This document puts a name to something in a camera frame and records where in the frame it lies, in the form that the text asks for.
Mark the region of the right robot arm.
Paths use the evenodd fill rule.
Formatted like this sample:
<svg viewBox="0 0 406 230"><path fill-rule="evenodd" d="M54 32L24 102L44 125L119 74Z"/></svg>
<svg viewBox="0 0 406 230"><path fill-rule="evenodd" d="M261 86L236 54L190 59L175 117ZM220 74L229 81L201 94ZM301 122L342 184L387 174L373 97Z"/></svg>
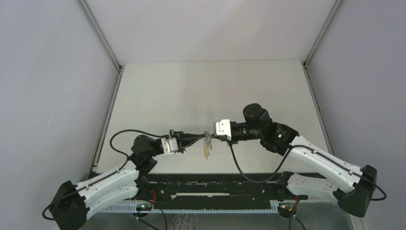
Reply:
<svg viewBox="0 0 406 230"><path fill-rule="evenodd" d="M378 188L377 170L371 165L360 167L323 151L293 128L274 122L258 103L243 109L245 121L222 119L214 124L214 136L229 146L240 141L258 139L266 150L283 160L293 159L315 170L322 178L283 172L278 179L277 195L282 199L310 196L336 203L345 212L363 218L373 193Z"/></svg>

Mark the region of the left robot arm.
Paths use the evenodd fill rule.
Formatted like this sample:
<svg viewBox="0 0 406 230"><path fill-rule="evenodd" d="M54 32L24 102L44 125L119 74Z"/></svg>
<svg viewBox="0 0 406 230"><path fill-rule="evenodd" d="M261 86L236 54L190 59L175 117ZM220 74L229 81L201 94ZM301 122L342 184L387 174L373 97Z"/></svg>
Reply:
<svg viewBox="0 0 406 230"><path fill-rule="evenodd" d="M150 182L146 175L156 166L155 156L183 153L205 134L190 134L171 130L166 135L154 135L135 130L132 154L124 153L125 161L113 169L79 183L63 183L51 203L45 208L61 230L78 230L87 220L106 207L122 200L148 197Z"/></svg>

